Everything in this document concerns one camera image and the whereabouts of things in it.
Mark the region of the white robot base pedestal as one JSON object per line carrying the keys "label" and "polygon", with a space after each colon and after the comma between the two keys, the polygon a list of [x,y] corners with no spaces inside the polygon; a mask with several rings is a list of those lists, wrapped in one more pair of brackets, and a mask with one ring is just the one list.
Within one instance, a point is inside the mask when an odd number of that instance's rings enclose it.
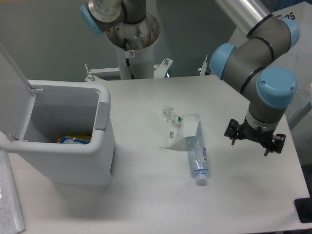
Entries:
{"label": "white robot base pedestal", "polygon": [[127,64],[135,79],[142,79],[143,74],[153,75],[154,46],[160,35],[160,24],[153,15],[146,14],[138,24],[119,23],[106,34],[115,46],[120,70]]}

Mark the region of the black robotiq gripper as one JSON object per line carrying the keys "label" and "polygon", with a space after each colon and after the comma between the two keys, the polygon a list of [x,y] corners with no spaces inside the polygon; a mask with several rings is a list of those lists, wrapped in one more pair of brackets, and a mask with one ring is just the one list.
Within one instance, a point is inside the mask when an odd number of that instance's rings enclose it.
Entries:
{"label": "black robotiq gripper", "polygon": [[247,121],[244,121],[242,126],[233,118],[225,130],[224,136],[229,138],[234,145],[236,140],[250,140],[259,143],[265,148],[264,156],[269,153],[280,154],[283,150],[286,140],[285,134],[273,135],[273,131],[263,131],[262,127],[253,128]]}

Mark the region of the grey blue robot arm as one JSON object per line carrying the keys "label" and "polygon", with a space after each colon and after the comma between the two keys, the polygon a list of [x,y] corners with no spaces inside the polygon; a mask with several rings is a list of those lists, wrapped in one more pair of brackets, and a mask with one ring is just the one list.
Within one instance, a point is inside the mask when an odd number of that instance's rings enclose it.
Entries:
{"label": "grey blue robot arm", "polygon": [[[281,153],[286,137],[275,134],[297,89],[292,71],[273,62],[298,42],[300,30],[289,18],[276,18],[259,0],[219,0],[217,4],[246,35],[239,47],[219,46],[210,70],[249,101],[242,124],[231,119],[225,136],[251,140],[266,153]],[[81,15],[95,34],[106,33],[119,53],[122,79],[154,78],[153,45],[160,35],[157,19],[143,0],[90,0]]]}

